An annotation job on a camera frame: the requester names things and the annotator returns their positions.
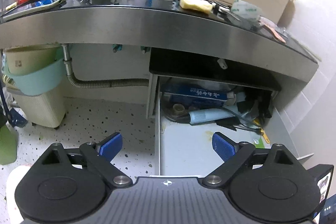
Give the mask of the clear tape roll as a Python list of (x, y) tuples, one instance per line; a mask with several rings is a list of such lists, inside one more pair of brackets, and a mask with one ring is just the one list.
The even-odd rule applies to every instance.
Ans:
[(234, 0), (230, 12), (252, 22), (259, 21), (262, 15), (260, 7), (243, 0)]

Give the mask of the smartphone on counter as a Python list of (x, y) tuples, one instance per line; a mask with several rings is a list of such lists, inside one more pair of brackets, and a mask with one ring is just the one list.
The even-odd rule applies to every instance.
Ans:
[(20, 18), (20, 17), (26, 16), (26, 15), (34, 14), (36, 12), (49, 11), (51, 9), (59, 7), (60, 5), (62, 5), (65, 2), (66, 2), (66, 0), (55, 0), (50, 4), (40, 5), (40, 6), (37, 6), (37, 7), (31, 7), (29, 9), (25, 9), (25, 10), (22, 10), (22, 11), (17, 11), (17, 12), (12, 13), (12, 14), (6, 14), (2, 17), (2, 20), (4, 22), (7, 22), (9, 20), (13, 20), (13, 19)]

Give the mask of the black marker pen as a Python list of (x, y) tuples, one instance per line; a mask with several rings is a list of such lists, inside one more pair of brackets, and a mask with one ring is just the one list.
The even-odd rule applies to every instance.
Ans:
[(261, 22), (251, 22), (249, 30), (253, 32), (258, 32), (262, 29), (262, 27), (263, 24)]

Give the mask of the pink handled brush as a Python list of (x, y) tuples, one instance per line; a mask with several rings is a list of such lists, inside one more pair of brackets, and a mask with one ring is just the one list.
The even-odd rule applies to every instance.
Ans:
[(286, 43), (286, 41), (282, 38), (282, 36), (274, 28), (275, 24), (271, 20), (263, 16), (260, 16), (259, 23), (260, 23), (260, 26), (262, 28), (265, 28), (270, 34), (272, 34), (276, 40), (282, 43)]

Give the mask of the clear plastic wrapper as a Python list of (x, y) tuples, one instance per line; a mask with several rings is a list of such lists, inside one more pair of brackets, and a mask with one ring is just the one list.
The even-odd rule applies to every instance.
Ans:
[(290, 34), (288, 33), (288, 31), (286, 30), (285, 27), (279, 27), (277, 26), (275, 28), (275, 30), (282, 36), (286, 37), (286, 38), (289, 38), (290, 37)]

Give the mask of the teal plastic basin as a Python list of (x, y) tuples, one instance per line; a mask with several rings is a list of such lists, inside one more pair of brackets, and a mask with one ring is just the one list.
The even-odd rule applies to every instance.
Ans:
[(7, 62), (3, 63), (2, 73), (14, 80), (15, 86), (27, 96), (38, 96), (56, 88), (66, 76), (62, 59), (38, 70), (22, 76), (10, 73)]

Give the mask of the dark blue toothpaste box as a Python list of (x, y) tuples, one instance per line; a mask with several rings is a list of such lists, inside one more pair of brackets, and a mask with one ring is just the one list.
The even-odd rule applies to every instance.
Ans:
[(179, 103), (185, 108), (213, 108), (234, 105), (234, 92), (208, 90), (192, 84), (165, 84), (161, 87), (163, 96), (170, 103)]

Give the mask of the green white sachet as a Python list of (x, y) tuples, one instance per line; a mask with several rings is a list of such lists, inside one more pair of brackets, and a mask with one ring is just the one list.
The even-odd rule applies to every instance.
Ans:
[(263, 138), (261, 136), (254, 136), (252, 138), (253, 140), (253, 144), (256, 148), (265, 148), (264, 142), (263, 142)]

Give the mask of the light blue tube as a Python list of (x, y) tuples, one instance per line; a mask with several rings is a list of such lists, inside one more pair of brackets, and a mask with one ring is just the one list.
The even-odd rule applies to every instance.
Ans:
[(231, 118), (235, 115), (224, 109), (205, 109), (189, 112), (190, 124), (203, 124), (221, 119)]

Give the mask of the yellow sponge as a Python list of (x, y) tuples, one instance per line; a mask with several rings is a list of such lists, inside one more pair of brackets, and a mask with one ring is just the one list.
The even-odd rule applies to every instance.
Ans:
[(210, 14), (213, 10), (213, 5), (205, 0), (180, 0), (179, 5), (182, 9), (193, 10)]

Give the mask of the yellow plastic tool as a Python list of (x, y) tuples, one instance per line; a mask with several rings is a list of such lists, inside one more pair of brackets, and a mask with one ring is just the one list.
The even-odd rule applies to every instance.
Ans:
[(255, 123), (255, 125), (257, 125), (257, 126), (259, 126), (261, 128), (260, 132), (261, 132), (261, 135), (264, 138), (265, 142), (267, 144), (270, 144), (270, 139), (268, 138), (265, 130), (261, 127), (260, 121), (256, 118), (253, 122)]

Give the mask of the black handled scissors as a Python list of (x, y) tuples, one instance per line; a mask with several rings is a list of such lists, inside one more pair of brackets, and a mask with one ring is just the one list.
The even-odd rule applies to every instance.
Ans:
[(240, 21), (240, 19), (234, 13), (230, 11), (228, 6), (222, 5), (221, 3), (218, 3), (218, 2), (213, 2), (212, 5), (213, 5), (213, 13), (215, 15), (218, 15), (218, 14), (229, 15), (232, 18)]

